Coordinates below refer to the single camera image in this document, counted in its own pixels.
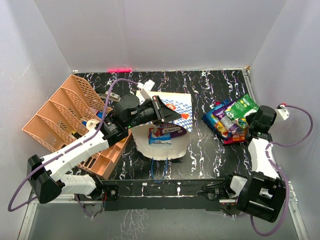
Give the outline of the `blue checkered paper bag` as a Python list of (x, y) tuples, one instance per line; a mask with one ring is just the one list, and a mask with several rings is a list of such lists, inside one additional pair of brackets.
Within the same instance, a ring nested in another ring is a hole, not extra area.
[(137, 91), (136, 96), (141, 103), (147, 96), (158, 96), (165, 107), (180, 114), (179, 119), (168, 120), (160, 126), (148, 122), (132, 130), (137, 151), (151, 161), (150, 176), (160, 183), (167, 175), (169, 161), (181, 158), (187, 152), (193, 132), (192, 96), (189, 93), (148, 90)]

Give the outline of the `blue snack bar wrapper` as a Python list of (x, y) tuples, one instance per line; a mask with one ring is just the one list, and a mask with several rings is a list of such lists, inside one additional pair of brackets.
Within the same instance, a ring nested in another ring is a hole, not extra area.
[(161, 144), (161, 145), (171, 145), (171, 135), (169, 133), (163, 135), (155, 135), (154, 132), (149, 133), (148, 144)]

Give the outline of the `blue Slendy candy bag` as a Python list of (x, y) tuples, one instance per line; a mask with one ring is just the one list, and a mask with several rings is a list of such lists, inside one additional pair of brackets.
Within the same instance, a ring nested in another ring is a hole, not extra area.
[(231, 132), (228, 132), (225, 126), (219, 121), (217, 117), (213, 115), (213, 112), (226, 106), (230, 103), (229, 99), (222, 102), (216, 102), (214, 107), (202, 116), (204, 122), (210, 127), (210, 129), (218, 135), (222, 140), (227, 140), (232, 136)]

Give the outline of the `purple snack bag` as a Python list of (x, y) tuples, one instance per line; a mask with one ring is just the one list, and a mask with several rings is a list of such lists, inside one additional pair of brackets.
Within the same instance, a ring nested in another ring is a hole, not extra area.
[(213, 115), (218, 118), (218, 120), (224, 125), (226, 130), (231, 134), (235, 134), (239, 127), (227, 116), (225, 111), (228, 108), (232, 107), (234, 104), (235, 102), (232, 101), (213, 112)]

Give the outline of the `pink chips bag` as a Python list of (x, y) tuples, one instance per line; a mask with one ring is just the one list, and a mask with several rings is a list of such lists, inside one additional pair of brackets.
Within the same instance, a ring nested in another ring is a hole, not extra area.
[(226, 114), (226, 111), (230, 110), (234, 104), (235, 102), (231, 101), (214, 113), (214, 116), (217, 117), (219, 122), (223, 125), (223, 133), (227, 133), (224, 144), (241, 143), (245, 141), (245, 131), (234, 123)]

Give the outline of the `green snack pack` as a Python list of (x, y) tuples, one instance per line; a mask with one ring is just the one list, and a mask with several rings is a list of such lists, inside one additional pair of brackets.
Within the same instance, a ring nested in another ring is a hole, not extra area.
[(232, 103), (224, 113), (234, 124), (245, 130), (248, 127), (246, 117), (252, 113), (256, 113), (258, 109), (259, 106), (249, 94), (245, 94), (241, 99)]

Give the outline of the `orange snack bag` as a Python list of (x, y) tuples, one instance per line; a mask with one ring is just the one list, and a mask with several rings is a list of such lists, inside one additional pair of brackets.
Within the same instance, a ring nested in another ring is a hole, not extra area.
[(245, 135), (246, 135), (246, 131), (245, 130), (241, 130), (241, 131), (237, 131), (232, 135), (232, 142), (244, 142), (245, 139)]

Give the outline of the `dark purple chocolate pack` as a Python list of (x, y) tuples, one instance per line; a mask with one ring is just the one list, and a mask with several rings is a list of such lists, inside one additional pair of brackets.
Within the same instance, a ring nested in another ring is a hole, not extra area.
[(162, 133), (170, 134), (171, 139), (181, 137), (187, 133), (187, 130), (180, 125), (174, 123), (167, 123), (161, 127)]

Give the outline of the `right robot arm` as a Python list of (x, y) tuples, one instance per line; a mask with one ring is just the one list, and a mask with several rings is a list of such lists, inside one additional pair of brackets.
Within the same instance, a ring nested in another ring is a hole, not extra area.
[(251, 158), (251, 175), (230, 174), (222, 187), (226, 197), (237, 199), (239, 211), (270, 223), (276, 221), (285, 202), (286, 185), (275, 167), (269, 130), (289, 116), (286, 105), (280, 104), (276, 109), (262, 105), (246, 117), (245, 140)]

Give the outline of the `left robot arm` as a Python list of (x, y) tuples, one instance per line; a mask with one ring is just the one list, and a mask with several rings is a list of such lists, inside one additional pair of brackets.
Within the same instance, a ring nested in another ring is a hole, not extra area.
[(79, 139), (49, 155), (30, 157), (27, 180), (41, 204), (49, 203), (61, 194), (86, 195), (97, 200), (104, 189), (97, 177), (67, 172), (126, 138), (130, 128), (147, 123), (165, 124), (181, 117), (157, 95), (140, 103), (137, 96), (127, 94), (96, 127)]

